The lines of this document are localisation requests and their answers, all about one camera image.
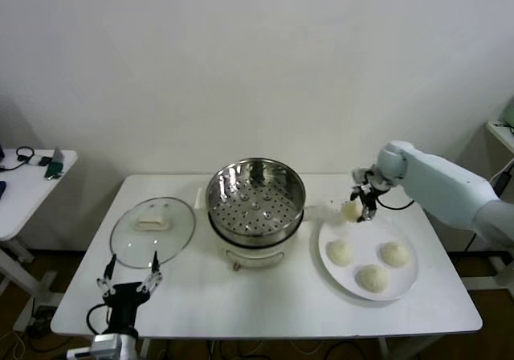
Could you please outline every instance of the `steamed bun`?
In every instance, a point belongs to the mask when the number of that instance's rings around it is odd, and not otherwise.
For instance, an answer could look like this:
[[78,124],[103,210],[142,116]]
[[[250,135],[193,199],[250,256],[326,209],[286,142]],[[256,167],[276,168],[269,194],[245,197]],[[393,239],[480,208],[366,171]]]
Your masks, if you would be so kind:
[[380,249],[382,259],[389,265],[400,268],[410,261],[409,249],[399,242],[388,242]]
[[327,244],[327,256],[338,266],[347,266],[353,261],[352,245],[340,239]]
[[357,282],[366,290],[380,293],[389,286],[389,273],[378,265],[366,265],[357,273]]

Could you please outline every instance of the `white table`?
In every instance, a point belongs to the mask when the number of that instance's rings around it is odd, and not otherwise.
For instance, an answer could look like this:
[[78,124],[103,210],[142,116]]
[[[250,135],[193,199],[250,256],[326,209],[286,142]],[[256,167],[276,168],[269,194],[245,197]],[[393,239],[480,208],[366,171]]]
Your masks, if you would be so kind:
[[[87,335],[86,313],[101,302],[96,278],[110,260],[109,236],[120,216],[148,198],[174,196],[191,206],[207,175],[134,175],[120,188],[71,281],[51,323],[56,333]],[[302,175],[308,206],[339,206],[351,187],[345,174]],[[384,200],[392,206],[407,198],[396,189]],[[482,320],[433,228],[418,205],[394,214],[410,231],[418,252],[417,284],[401,300],[373,302],[346,292],[325,271],[317,253],[320,224],[305,220],[291,252],[279,265],[232,270],[218,254],[205,209],[197,209],[190,244],[161,267],[163,281],[139,308],[136,328],[143,338],[355,338],[472,332]],[[390,215],[380,210],[377,217]],[[113,283],[143,280],[146,270],[118,264]],[[104,315],[92,324],[105,328]],[[391,354],[403,358],[439,336],[411,338]]]
[[[5,158],[0,165],[13,167],[20,162],[16,159],[14,149],[4,149]],[[53,150],[37,149],[37,155],[51,157]],[[63,151],[63,173],[65,174],[77,160],[75,151]],[[45,198],[55,189],[61,179],[45,179],[46,167],[24,165],[14,171],[0,173],[0,181],[6,181],[7,188],[0,199],[0,242],[20,257],[21,261],[31,262],[34,257],[15,239],[23,226],[31,218]],[[37,281],[22,266],[12,260],[4,251],[0,250],[0,272],[6,277],[2,282],[3,288],[7,280],[13,281],[36,299],[36,307],[40,305],[57,306],[61,298],[49,291],[51,282],[55,279],[55,272],[48,272]],[[14,324],[14,329],[23,331],[30,318],[32,299]]]
[[507,149],[514,153],[514,134],[510,127],[501,121],[489,121],[485,125],[486,129],[492,133]]

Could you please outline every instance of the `table leg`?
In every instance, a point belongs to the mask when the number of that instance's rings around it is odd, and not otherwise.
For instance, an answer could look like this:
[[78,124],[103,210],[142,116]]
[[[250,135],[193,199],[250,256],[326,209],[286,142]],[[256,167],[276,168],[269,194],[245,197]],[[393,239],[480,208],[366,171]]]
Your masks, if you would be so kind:
[[2,244],[11,250],[20,262],[31,263],[34,260],[34,256],[16,238],[4,241]]
[[403,341],[385,357],[386,360],[407,360],[438,341],[442,335],[414,336]]
[[48,293],[48,287],[37,281],[22,266],[0,249],[0,272],[17,286],[35,297]]
[[150,342],[151,340],[149,338],[143,339],[143,345],[141,346],[141,352],[139,353],[141,359],[146,360],[148,358],[148,349],[150,348]]
[[32,313],[36,312],[40,306],[57,307],[63,298],[62,293],[50,292],[50,285],[57,277],[57,272],[46,272],[41,281],[37,281],[1,249],[0,272],[32,296],[14,323],[15,331],[25,331],[31,321]]
[[492,257],[491,264],[498,274],[485,277],[461,278],[467,290],[496,290],[505,289],[514,298],[514,261],[505,266],[499,257]]

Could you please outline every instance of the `white wall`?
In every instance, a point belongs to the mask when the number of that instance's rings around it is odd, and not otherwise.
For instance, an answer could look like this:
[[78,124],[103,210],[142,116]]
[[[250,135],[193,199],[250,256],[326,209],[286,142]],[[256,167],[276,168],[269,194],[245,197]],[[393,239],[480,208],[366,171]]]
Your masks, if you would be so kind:
[[340,172],[396,138],[457,160],[513,93],[512,12],[514,0],[0,0],[0,102],[35,141],[81,157],[23,236],[85,248],[131,173],[249,155]]

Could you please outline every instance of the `cable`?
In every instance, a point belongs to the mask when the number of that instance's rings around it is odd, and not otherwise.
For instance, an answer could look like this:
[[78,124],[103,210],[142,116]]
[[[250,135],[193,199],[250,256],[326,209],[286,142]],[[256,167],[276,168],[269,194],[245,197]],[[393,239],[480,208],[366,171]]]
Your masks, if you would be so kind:
[[[22,149],[28,149],[31,152],[31,155],[23,155],[22,153],[19,153]],[[2,171],[14,171],[16,169],[19,169],[21,166],[26,165],[30,161],[30,159],[35,155],[35,151],[32,147],[22,145],[21,147],[18,147],[16,149],[16,155],[18,155],[18,158],[23,157],[23,162],[21,162],[19,165],[16,165],[15,167],[0,166],[0,173]]]
[[54,350],[58,350],[59,348],[62,348],[67,343],[69,343],[71,340],[73,340],[73,337],[68,337],[66,340],[58,344],[57,346],[51,346],[50,348],[38,348],[32,344],[32,340],[29,337],[28,344],[31,351],[37,353],[37,354],[47,354],[48,352],[53,352]]
[[[7,355],[9,353],[11,353],[11,351],[12,351],[12,355],[13,355],[13,359],[14,360],[22,360],[25,357],[25,352],[27,350],[27,348],[25,347],[25,342],[23,342],[23,335],[19,336],[16,332],[11,330],[10,332],[7,332],[2,337],[0,337],[0,340],[3,340],[4,338],[9,337],[11,334],[14,335],[14,337],[16,339],[16,342],[12,346],[10,346],[9,349],[3,354],[2,360],[6,359]],[[20,355],[16,354],[16,351],[18,350],[18,346],[21,346],[21,348],[22,348],[21,349],[22,352],[21,352]]]
[[377,197],[377,202],[380,206],[384,207],[385,209],[396,210],[396,211],[405,210],[406,208],[411,207],[414,204],[414,200],[412,200],[409,203],[407,203],[405,206],[402,206],[402,207],[390,207],[390,206],[383,204],[379,197]]
[[464,256],[467,255],[467,251],[471,247],[471,245],[475,242],[476,233],[473,233],[473,236],[471,237],[470,241],[467,243],[466,247],[463,250],[463,254],[455,261],[455,270],[457,270],[457,265],[459,264],[460,260],[464,258]]
[[215,345],[216,345],[216,341],[215,340],[213,340],[212,342],[210,342],[210,340],[206,340],[208,360],[212,360],[212,358],[213,358],[214,346]]
[[93,313],[98,308],[102,308],[103,306],[107,306],[106,304],[97,304],[93,306],[91,309],[88,310],[88,314],[86,315],[86,324],[88,324],[89,330],[91,330],[91,333],[98,334],[96,330],[92,327],[91,322],[89,321],[89,318],[91,317],[91,313]]
[[[371,190],[376,190],[373,188],[373,185],[369,183],[369,180],[368,180],[368,174],[369,175],[373,175],[373,173],[371,171],[366,171],[364,173],[364,180],[365,180],[365,183],[366,184],[369,184],[371,186]],[[395,210],[395,211],[400,211],[400,210],[405,210],[406,208],[408,207],[411,207],[413,204],[414,204],[414,200],[410,201],[409,203],[407,203],[405,206],[402,206],[402,207],[391,207],[391,206],[387,206],[385,204],[383,204],[380,200],[380,198],[378,197],[377,195],[377,202],[380,206],[384,207],[385,209],[388,209],[388,210]]]
[[220,341],[219,345],[218,345],[219,355],[222,358],[222,360],[237,360],[237,359],[241,359],[241,358],[263,358],[265,360],[271,360],[271,358],[269,356],[266,356],[265,354],[247,354],[247,355],[243,355],[243,356],[235,356],[235,357],[229,359],[223,354],[222,344],[223,344],[223,342]]
[[355,342],[337,342],[336,344],[334,344],[333,346],[328,348],[327,353],[324,355],[323,359],[328,360],[328,358],[330,357],[330,355],[336,348],[338,348],[339,346],[344,346],[344,345],[353,346],[354,348],[356,348],[359,351],[359,354],[361,354],[361,356],[364,360],[368,360],[366,355],[364,354],[364,351],[362,350],[362,348],[360,346],[358,346]]
[[300,348],[298,348],[298,346],[296,346],[296,344],[293,342],[293,340],[289,340],[289,342],[291,343],[291,345],[293,346],[293,348],[295,350],[297,350],[298,352],[300,352],[301,354],[306,354],[306,355],[310,355],[310,354],[315,354],[318,350],[320,350],[321,346],[323,345],[323,342],[320,340],[315,346],[314,348],[312,348],[311,350],[301,350]]
[[500,171],[498,171],[496,174],[494,174],[494,175],[492,176],[492,178],[491,178],[491,179],[489,179],[489,183],[493,183],[493,181],[494,181],[494,180],[495,180],[495,179],[496,179],[496,178],[497,178],[501,173],[503,173],[503,172],[507,169],[507,167],[509,167],[509,166],[510,166],[510,168],[508,169],[508,172],[510,173],[510,172],[511,172],[512,167],[514,166],[513,162],[514,162],[514,158],[513,158],[513,159],[511,159],[510,161],[508,161],[508,162],[507,162],[507,164],[504,166],[504,168],[503,168],[503,169],[501,169],[501,170],[500,170]]
[[251,356],[252,354],[255,353],[255,351],[261,346],[261,344],[263,343],[263,340],[259,340],[259,342],[257,342],[257,345],[255,346],[255,348],[251,351],[248,351],[246,352],[245,354],[242,354],[241,353],[241,342],[237,342],[236,343],[236,347],[237,347],[237,350],[238,350],[238,356],[240,358],[246,358],[248,356]]

